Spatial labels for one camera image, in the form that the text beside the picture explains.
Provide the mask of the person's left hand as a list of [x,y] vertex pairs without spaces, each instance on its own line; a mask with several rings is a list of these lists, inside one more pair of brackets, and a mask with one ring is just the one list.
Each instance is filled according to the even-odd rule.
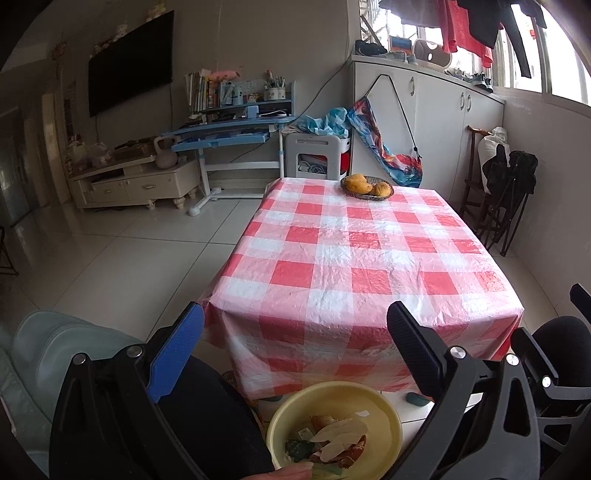
[[313,467],[311,462],[300,462],[270,473],[245,477],[243,480],[311,480]]

